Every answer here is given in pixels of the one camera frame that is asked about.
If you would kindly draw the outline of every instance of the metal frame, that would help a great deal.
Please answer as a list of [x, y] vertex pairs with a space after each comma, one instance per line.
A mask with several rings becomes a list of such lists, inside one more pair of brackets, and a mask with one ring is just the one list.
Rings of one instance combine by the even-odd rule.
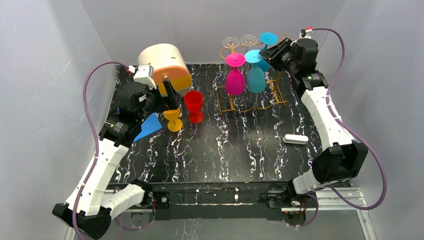
[[225, 86], [218, 86], [216, 89], [216, 99], [218, 101], [218, 106], [219, 106], [219, 113], [222, 115], [225, 112], [230, 112], [230, 111], [237, 111], [239, 113], [246, 113], [249, 112], [250, 110], [253, 109], [259, 109], [259, 110], [264, 110], [264, 109], [268, 109], [270, 107], [272, 107], [273, 105], [277, 105], [277, 104], [283, 104], [284, 107], [286, 107], [286, 104], [288, 103], [288, 101], [284, 100], [283, 98], [283, 94], [281, 93], [280, 87], [278, 86], [278, 84], [280, 83], [280, 78], [281, 78], [281, 71], [278, 72], [278, 76], [276, 79], [272, 79], [272, 80], [268, 80], [266, 81], [266, 83], [269, 85], [269, 87], [272, 90], [272, 93], [274, 95], [274, 99], [275, 102], [270, 104], [269, 106], [266, 107], [258, 107], [256, 105], [252, 106], [251, 108], [247, 109], [247, 110], [238, 110], [234, 107], [234, 102], [233, 102], [233, 97], [227, 93], [227, 97], [228, 97], [228, 102], [229, 102], [229, 106], [230, 109], [224, 109], [222, 110], [221, 108], [221, 104], [220, 104], [220, 97], [218, 95], [218, 89], [222, 89], [225, 88]]
[[[347, 198], [350, 202], [354, 203], [358, 206], [366, 206], [364, 196], [361, 192], [361, 188], [359, 187], [337, 187], [336, 188], [343, 197]], [[107, 190], [105, 195], [111, 195], [112, 190]], [[347, 205], [343, 200], [341, 200], [333, 190], [326, 188], [316, 192], [316, 197], [319, 203], [319, 211], [341, 211], [341, 210], [352, 210], [357, 211], [358, 219], [362, 226], [363, 234], [366, 240], [377, 240], [376, 234], [374, 232], [373, 226], [371, 224], [370, 217], [368, 215], [368, 211], [366, 210], [358, 210]], [[294, 209], [293, 207], [283, 207], [281, 211], [283, 212], [293, 212], [298, 209]], [[307, 211], [312, 212], [315, 211], [316, 208], [309, 207]], [[130, 213], [149, 213], [152, 210], [150, 209], [127, 209], [125, 212]], [[75, 239], [75, 230], [72, 227], [68, 227], [64, 236], [64, 240], [74, 240]]]

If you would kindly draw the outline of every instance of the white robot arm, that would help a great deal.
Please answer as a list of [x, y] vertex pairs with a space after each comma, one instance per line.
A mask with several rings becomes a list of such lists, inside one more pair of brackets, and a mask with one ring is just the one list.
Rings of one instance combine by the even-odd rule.
[[[181, 95], [174, 90], [169, 80], [163, 81], [167, 96], [161, 96], [152, 79], [153, 67], [149, 64], [140, 65], [136, 71], [132, 69], [135, 72], [134, 82], [127, 83], [118, 92], [116, 97], [119, 107], [106, 119], [100, 131], [98, 157], [92, 157], [73, 193], [64, 203], [56, 204], [52, 211], [73, 227], [72, 215], [75, 214], [73, 211], [77, 203], [78, 229], [93, 239], [101, 238], [111, 221], [123, 211], [136, 204], [151, 202], [148, 195], [152, 187], [138, 179], [112, 195], [105, 194], [106, 188], [134, 138], [141, 132], [143, 121], [150, 114], [177, 109], [181, 100]], [[95, 167], [84, 183], [94, 163]]]

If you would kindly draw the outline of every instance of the white wall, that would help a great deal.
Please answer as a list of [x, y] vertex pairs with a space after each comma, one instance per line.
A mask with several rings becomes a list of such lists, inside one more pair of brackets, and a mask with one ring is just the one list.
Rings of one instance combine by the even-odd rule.
[[[422, 0], [347, 0], [333, 28], [346, 44], [346, 59], [332, 99], [343, 121], [369, 141], [388, 175], [383, 204], [369, 212], [378, 239], [424, 239]], [[332, 80], [340, 43], [328, 35], [319, 69]], [[368, 156], [355, 183], [376, 202], [381, 176]]]
[[[81, 0], [111, 58], [136, 64], [154, 44], [179, 48], [186, 62], [223, 63], [222, 40], [331, 26], [346, 0]], [[326, 32], [314, 35], [322, 43]]]
[[[94, 151], [83, 82], [111, 58], [79, 0], [1, 1], [0, 56], [0, 239], [63, 239], [66, 226], [52, 209]], [[88, 86], [97, 129], [114, 76], [105, 67]]]

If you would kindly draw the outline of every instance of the wine glass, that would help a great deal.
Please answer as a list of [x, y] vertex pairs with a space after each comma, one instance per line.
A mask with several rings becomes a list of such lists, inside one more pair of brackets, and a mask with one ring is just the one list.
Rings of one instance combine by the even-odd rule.
[[257, 94], [265, 90], [267, 87], [267, 82], [265, 80], [265, 73], [260, 67], [257, 66], [263, 58], [259, 55], [258, 49], [248, 51], [244, 56], [246, 62], [251, 64], [251, 68], [247, 73], [247, 90], [249, 92]]
[[163, 112], [163, 117], [169, 121], [167, 126], [171, 132], [179, 132], [183, 128], [183, 122], [178, 118], [180, 113], [180, 108]]
[[238, 67], [246, 62], [245, 56], [241, 53], [233, 52], [225, 58], [225, 62], [231, 67], [231, 71], [226, 76], [225, 89], [230, 95], [240, 95], [245, 91], [245, 77]]
[[[268, 45], [276, 44], [278, 41], [277, 35], [275, 35], [272, 32], [264, 32], [259, 36], [260, 41], [265, 44], [265, 47], [261, 49], [266, 50], [268, 48]], [[267, 72], [270, 69], [270, 64], [265, 60], [262, 59], [260, 62], [257, 63], [257, 66], [262, 69], [262, 71]]]
[[[249, 47], [254, 46], [256, 43], [258, 43], [258, 38], [255, 35], [247, 34], [240, 37], [240, 42], [241, 44], [246, 46], [244, 49], [244, 54], [246, 55], [246, 53], [249, 50]], [[247, 62], [247, 64], [245, 65], [245, 71], [247, 72], [248, 70], [249, 70], [249, 63]]]

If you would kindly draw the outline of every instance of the gold metal rack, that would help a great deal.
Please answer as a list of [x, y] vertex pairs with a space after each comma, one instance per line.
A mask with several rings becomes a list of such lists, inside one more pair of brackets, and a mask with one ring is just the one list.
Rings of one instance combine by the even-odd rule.
[[[279, 82], [280, 82], [280, 78], [281, 78], [281, 71], [278, 72], [277, 78], [276, 79], [272, 79], [272, 80], [268, 80], [266, 81], [266, 83], [269, 85], [270, 89], [272, 89], [272, 93], [274, 95], [274, 99], [275, 102], [273, 102], [272, 104], [270, 104], [269, 106], [265, 106], [265, 107], [259, 107], [259, 106], [252, 106], [251, 108], [247, 109], [247, 110], [239, 110], [237, 108], [234, 107], [234, 100], [233, 97], [227, 93], [227, 97], [228, 97], [228, 102], [229, 102], [229, 109], [222, 109], [221, 104], [220, 104], [220, 97], [218, 94], [218, 90], [216, 92], [216, 99], [218, 100], [218, 106], [219, 106], [219, 113], [222, 115], [225, 112], [230, 112], [230, 111], [237, 111], [239, 113], [247, 113], [253, 109], [260, 109], [260, 110], [264, 110], [264, 109], [268, 109], [270, 107], [272, 107], [273, 105], [277, 105], [277, 104], [283, 104], [284, 107], [286, 107], [286, 104], [288, 103], [286, 100], [284, 100], [283, 98], [283, 94], [281, 93], [280, 87], [279, 87]], [[225, 86], [219, 86], [217, 87], [217, 89], [221, 89], [221, 88], [225, 88]]]

